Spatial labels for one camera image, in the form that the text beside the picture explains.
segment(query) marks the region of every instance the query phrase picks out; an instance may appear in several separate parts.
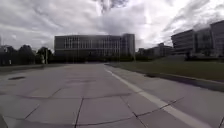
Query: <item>cloud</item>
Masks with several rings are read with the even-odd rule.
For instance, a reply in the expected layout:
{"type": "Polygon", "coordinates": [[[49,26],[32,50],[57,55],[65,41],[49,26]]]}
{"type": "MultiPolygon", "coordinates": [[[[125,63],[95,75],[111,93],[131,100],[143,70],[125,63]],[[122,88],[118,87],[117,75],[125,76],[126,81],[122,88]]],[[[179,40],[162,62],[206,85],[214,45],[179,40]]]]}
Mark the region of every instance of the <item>cloud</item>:
{"type": "Polygon", "coordinates": [[[136,34],[137,47],[152,47],[224,16],[223,0],[107,0],[108,6],[106,0],[0,1],[0,36],[17,48],[53,48],[55,35],[123,33],[136,34]]]}

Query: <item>tree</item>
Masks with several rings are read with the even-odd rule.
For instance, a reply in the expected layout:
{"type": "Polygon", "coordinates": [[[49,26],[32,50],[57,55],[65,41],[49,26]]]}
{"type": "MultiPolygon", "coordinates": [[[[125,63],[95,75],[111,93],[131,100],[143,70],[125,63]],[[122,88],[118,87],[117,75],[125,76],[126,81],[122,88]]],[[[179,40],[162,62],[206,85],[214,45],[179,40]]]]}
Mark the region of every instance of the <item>tree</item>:
{"type": "Polygon", "coordinates": [[[29,45],[23,45],[18,50],[20,64],[32,64],[35,61],[35,55],[29,45]]]}
{"type": "Polygon", "coordinates": [[[2,47],[2,52],[0,54],[0,64],[1,65],[18,64],[18,53],[12,46],[5,45],[2,47]]]}
{"type": "Polygon", "coordinates": [[[46,48],[46,47],[41,47],[37,51],[37,55],[38,56],[43,56],[44,60],[47,59],[47,62],[49,62],[49,63],[51,63],[53,61],[53,54],[52,54],[51,50],[46,48]]]}

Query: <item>paved plaza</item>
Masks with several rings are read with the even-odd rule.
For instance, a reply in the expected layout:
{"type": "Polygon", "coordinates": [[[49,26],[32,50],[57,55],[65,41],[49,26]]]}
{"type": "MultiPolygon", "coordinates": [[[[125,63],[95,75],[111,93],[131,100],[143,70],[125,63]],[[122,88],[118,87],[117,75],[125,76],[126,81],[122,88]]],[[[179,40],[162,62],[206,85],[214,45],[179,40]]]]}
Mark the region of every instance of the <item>paved plaza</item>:
{"type": "Polygon", "coordinates": [[[9,128],[224,128],[224,94],[74,64],[0,76],[9,128]]]}

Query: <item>building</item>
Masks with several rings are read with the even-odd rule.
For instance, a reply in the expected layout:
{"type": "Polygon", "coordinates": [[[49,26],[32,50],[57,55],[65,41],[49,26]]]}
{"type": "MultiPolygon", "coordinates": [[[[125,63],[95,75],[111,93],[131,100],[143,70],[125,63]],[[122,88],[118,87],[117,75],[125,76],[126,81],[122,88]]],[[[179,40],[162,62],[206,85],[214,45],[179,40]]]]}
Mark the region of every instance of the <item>building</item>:
{"type": "Polygon", "coordinates": [[[205,28],[197,31],[195,41],[195,53],[213,53],[213,40],[210,28],[205,28]]]}
{"type": "Polygon", "coordinates": [[[173,47],[166,46],[164,43],[158,44],[157,47],[154,47],[154,56],[164,57],[171,55],[173,53],[173,47]]]}
{"type": "Polygon", "coordinates": [[[211,24],[214,53],[224,56],[224,21],[211,24]]]}
{"type": "Polygon", "coordinates": [[[55,37],[55,55],[82,59],[135,57],[135,35],[68,35],[55,37]]]}
{"type": "Polygon", "coordinates": [[[176,54],[186,54],[195,52],[195,32],[188,30],[178,33],[171,37],[173,41],[174,52],[176,54]]]}
{"type": "Polygon", "coordinates": [[[144,48],[139,48],[138,54],[142,56],[147,56],[147,57],[165,57],[169,56],[173,53],[173,47],[171,46],[166,46],[164,43],[158,44],[158,46],[149,48],[149,49],[144,49],[144,48]]]}

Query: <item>curb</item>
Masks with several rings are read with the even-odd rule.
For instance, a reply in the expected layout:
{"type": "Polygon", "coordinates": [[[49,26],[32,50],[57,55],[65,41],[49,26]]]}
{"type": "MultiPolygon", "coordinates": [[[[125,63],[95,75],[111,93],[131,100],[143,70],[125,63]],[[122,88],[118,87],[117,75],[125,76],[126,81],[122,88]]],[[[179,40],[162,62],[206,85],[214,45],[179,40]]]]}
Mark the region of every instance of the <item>curb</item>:
{"type": "Polygon", "coordinates": [[[213,90],[213,91],[224,92],[224,83],[222,83],[222,82],[205,80],[205,79],[197,79],[197,78],[172,75],[172,74],[164,74],[164,73],[143,73],[141,71],[132,71],[132,72],[145,74],[145,76],[151,77],[151,78],[159,77],[159,78],[177,81],[180,83],[185,83],[185,84],[189,84],[192,86],[201,87],[201,88],[205,88],[205,89],[209,89],[209,90],[213,90]]]}

